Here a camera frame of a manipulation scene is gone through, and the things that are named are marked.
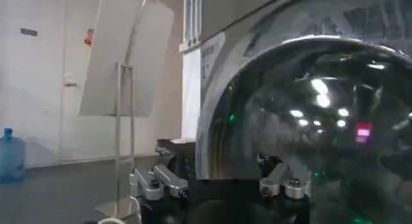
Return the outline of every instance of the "metal clamp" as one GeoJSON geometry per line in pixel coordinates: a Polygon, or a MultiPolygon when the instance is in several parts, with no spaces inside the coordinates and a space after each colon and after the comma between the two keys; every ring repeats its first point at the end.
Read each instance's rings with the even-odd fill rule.
{"type": "Polygon", "coordinates": [[[268,177],[260,179],[259,191],[266,197],[277,196],[280,193],[280,186],[283,182],[283,177],[288,171],[288,166],[284,163],[279,163],[268,177]]]}
{"type": "Polygon", "coordinates": [[[131,196],[143,195],[147,200],[155,201],[163,198],[164,186],[149,171],[136,168],[129,175],[131,196]]]}
{"type": "Polygon", "coordinates": [[[293,200],[300,200],[305,196],[305,186],[298,178],[291,178],[285,185],[285,194],[293,200]]]}
{"type": "Polygon", "coordinates": [[[166,166],[156,165],[153,174],[168,186],[170,195],[175,198],[186,198],[189,195],[189,184],[187,180],[181,179],[173,174],[166,166]]]}

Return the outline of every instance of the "blue water bottle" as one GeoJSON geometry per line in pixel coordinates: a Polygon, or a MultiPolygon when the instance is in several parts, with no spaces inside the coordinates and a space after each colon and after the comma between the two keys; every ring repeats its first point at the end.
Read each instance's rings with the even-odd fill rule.
{"type": "Polygon", "coordinates": [[[24,178],[26,144],[13,137],[13,129],[5,128],[0,139],[0,183],[10,183],[24,178]]]}

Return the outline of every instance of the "stainless steel washing machine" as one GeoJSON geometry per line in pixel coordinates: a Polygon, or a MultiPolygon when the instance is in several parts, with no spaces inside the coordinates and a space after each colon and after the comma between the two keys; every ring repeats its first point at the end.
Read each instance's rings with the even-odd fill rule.
{"type": "Polygon", "coordinates": [[[412,223],[412,0],[204,0],[196,175],[311,185],[311,223],[412,223]]]}

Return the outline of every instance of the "white wall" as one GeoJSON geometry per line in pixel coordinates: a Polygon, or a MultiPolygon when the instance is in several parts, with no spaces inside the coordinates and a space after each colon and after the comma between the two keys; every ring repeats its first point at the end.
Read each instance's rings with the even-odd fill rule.
{"type": "MultiPolygon", "coordinates": [[[[174,10],[181,0],[169,0],[174,10]]],[[[30,167],[98,160],[114,155],[114,118],[77,115],[89,47],[83,43],[99,0],[0,0],[0,128],[28,142],[30,167]],[[20,28],[39,32],[20,34],[20,28]],[[63,87],[70,74],[78,87],[63,87]]],[[[177,20],[153,114],[136,120],[137,154],[153,153],[157,138],[180,137],[182,59],[177,20]]],[[[129,120],[122,120],[122,154],[129,151],[129,120]]]]}

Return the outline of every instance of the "gray floor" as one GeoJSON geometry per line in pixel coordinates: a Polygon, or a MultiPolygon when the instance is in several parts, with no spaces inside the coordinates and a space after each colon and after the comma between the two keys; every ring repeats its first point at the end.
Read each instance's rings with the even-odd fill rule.
{"type": "MultiPolygon", "coordinates": [[[[139,162],[156,162],[148,158],[139,162]]],[[[128,165],[122,166],[122,193],[128,192],[128,165]]],[[[1,224],[75,224],[98,221],[94,207],[113,200],[114,162],[91,162],[32,169],[20,183],[0,185],[1,224]]]]}

